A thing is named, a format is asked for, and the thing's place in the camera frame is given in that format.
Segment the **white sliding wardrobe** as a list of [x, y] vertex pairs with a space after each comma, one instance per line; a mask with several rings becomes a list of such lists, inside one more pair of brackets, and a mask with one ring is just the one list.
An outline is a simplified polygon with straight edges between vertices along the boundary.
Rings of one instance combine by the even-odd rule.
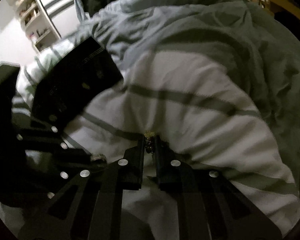
[[59, 37], [65, 37], [77, 29], [74, 0], [38, 0], [44, 15]]

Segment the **white open shelf unit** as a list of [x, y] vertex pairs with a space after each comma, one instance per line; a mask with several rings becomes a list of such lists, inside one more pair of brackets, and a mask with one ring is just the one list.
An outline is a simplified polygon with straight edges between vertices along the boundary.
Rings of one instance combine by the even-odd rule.
[[15, 12], [15, 17], [35, 52], [40, 53], [60, 39], [40, 0], [6, 0], [6, 2]]

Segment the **black jewelry box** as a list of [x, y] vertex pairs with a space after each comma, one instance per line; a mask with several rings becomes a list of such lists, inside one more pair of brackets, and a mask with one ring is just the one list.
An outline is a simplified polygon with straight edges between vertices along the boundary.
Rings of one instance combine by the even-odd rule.
[[64, 129], [94, 97], [122, 79], [111, 55], [89, 37], [38, 83], [31, 114], [41, 122]]

